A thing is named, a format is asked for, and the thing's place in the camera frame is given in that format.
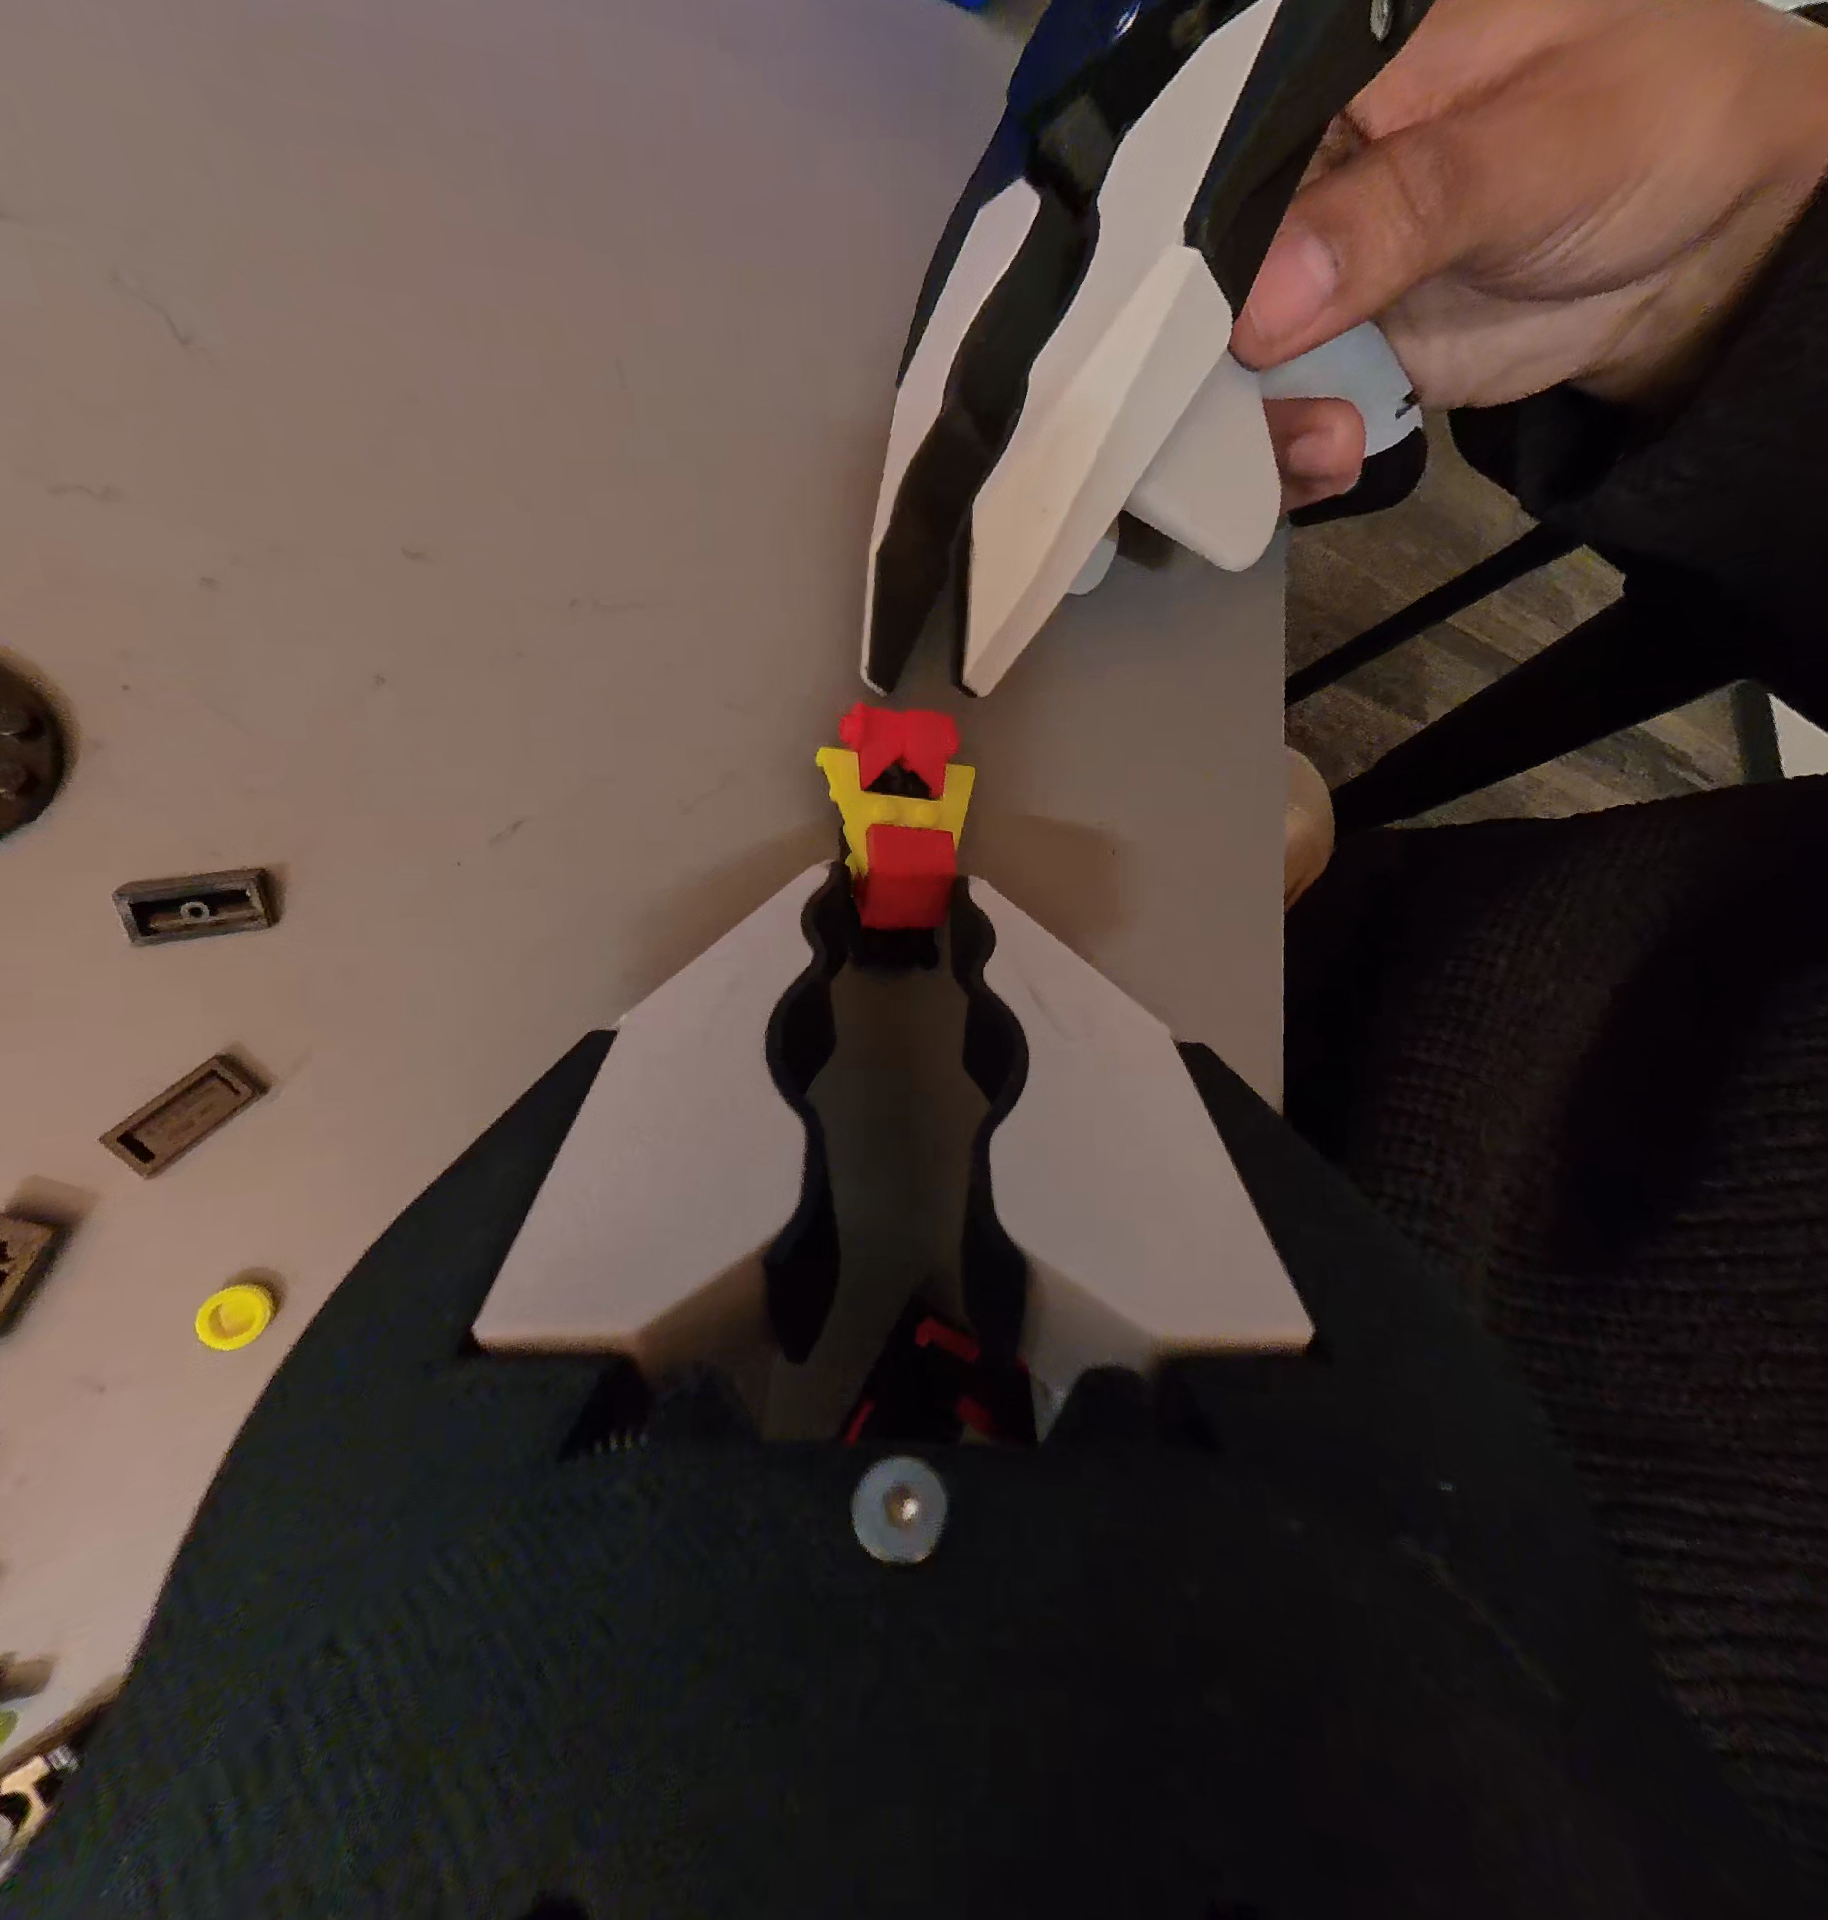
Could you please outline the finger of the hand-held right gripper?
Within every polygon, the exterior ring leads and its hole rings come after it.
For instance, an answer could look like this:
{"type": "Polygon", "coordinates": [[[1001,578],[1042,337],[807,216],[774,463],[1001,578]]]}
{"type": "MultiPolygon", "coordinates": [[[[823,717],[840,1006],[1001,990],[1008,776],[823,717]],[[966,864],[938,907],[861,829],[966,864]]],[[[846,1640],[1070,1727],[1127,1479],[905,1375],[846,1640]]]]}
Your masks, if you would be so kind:
{"type": "Polygon", "coordinates": [[[1206,35],[1098,181],[1083,274],[968,520],[959,686],[973,698],[1041,634],[1229,350],[1233,309],[1187,219],[1277,14],[1252,4],[1206,35]]]}
{"type": "Polygon", "coordinates": [[[1098,83],[1008,102],[927,269],[899,369],[869,546],[860,665],[893,694],[946,608],[952,686],[966,639],[968,520],[1094,248],[1094,197],[1115,157],[1098,83]]]}

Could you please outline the person's right hand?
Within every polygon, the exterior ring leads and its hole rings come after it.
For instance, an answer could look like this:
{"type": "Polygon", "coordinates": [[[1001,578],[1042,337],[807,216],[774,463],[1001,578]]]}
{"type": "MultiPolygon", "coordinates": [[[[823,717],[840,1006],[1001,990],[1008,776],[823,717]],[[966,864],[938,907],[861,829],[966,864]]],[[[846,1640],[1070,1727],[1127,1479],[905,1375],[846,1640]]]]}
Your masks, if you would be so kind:
{"type": "Polygon", "coordinates": [[[1825,178],[1815,20],[1434,4],[1324,134],[1229,352],[1277,369],[1376,325],[1427,407],[1660,407],[1825,178]]]}

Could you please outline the pile of lego pieces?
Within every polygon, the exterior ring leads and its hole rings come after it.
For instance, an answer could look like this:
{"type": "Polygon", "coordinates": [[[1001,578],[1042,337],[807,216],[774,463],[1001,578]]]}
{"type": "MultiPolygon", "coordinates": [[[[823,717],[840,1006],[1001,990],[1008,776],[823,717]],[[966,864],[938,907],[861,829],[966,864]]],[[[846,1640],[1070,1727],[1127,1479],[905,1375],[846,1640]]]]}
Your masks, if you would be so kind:
{"type": "MultiPolygon", "coordinates": [[[[198,1304],[194,1332],[209,1350],[241,1350],[272,1329],[276,1307],[279,1296],[272,1281],[241,1278],[198,1304]]],[[[65,1719],[8,1746],[0,1759],[0,1872],[25,1856],[53,1819],[119,1693],[121,1677],[84,1697],[65,1719]]]]}

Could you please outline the yellow red lego car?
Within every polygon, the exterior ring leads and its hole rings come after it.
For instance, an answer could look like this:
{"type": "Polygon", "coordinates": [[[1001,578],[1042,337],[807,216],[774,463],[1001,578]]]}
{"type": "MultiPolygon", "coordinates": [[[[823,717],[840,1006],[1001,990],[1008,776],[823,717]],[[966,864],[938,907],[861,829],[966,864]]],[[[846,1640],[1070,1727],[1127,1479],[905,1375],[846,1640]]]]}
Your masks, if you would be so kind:
{"type": "Polygon", "coordinates": [[[817,767],[850,877],[853,960],[875,971],[934,967],[978,780],[959,760],[955,719],[853,703],[817,767]]]}

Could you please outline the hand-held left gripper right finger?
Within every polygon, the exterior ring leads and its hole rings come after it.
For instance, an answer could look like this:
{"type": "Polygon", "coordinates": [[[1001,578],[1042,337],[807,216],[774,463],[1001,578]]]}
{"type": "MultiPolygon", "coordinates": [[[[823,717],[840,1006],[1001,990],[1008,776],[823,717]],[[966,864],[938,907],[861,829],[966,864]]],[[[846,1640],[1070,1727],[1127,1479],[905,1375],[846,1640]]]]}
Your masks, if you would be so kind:
{"type": "Polygon", "coordinates": [[[968,1149],[959,1288],[1034,1427],[1091,1374],[1288,1358],[1312,1318],[1189,1075],[1189,1050],[980,877],[951,907],[968,1149]]]}

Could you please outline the long black red yellow lego build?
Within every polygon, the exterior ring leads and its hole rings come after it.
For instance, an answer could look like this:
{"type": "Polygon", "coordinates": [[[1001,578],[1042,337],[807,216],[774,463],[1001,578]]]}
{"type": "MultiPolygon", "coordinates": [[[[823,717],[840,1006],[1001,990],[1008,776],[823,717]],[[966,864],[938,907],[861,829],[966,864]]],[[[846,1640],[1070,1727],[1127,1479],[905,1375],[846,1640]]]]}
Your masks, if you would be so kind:
{"type": "Polygon", "coordinates": [[[836,1424],[836,1443],[1001,1443],[1037,1440],[1034,1392],[1017,1361],[910,1299],[836,1424]]]}

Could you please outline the person's knee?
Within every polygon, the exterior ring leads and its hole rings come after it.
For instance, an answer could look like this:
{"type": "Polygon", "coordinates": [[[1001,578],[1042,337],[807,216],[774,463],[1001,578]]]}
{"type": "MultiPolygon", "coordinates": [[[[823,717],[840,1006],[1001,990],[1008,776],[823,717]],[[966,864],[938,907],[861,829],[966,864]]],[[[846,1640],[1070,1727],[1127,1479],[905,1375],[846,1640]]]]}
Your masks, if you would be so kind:
{"type": "Polygon", "coordinates": [[[1326,870],[1337,848],[1332,795],[1307,756],[1286,746],[1282,907],[1291,908],[1326,870]]]}

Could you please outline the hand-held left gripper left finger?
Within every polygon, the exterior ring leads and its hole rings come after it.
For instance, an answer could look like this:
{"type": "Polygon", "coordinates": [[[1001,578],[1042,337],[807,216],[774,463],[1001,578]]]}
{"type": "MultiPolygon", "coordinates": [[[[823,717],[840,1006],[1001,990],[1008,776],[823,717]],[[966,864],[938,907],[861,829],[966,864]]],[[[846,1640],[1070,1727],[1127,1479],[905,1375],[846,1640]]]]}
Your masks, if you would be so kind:
{"type": "Polygon", "coordinates": [[[840,863],[791,877],[610,1033],[476,1314],[494,1354],[595,1350],[651,1385],[711,1374],[771,1427],[836,1296],[813,1082],[850,954],[840,863]]]}

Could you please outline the black metal frame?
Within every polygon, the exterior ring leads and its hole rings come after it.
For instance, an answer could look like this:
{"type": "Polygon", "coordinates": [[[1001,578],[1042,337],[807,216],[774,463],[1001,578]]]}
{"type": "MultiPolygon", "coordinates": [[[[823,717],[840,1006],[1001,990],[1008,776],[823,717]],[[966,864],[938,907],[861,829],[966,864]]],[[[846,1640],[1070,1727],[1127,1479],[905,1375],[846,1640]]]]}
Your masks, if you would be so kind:
{"type": "Polygon", "coordinates": [[[1632,567],[1623,595],[1332,795],[1343,839],[1427,817],[1550,760],[1723,698],[1743,784],[1780,779],[1762,628],[1684,572],[1632,567]]]}

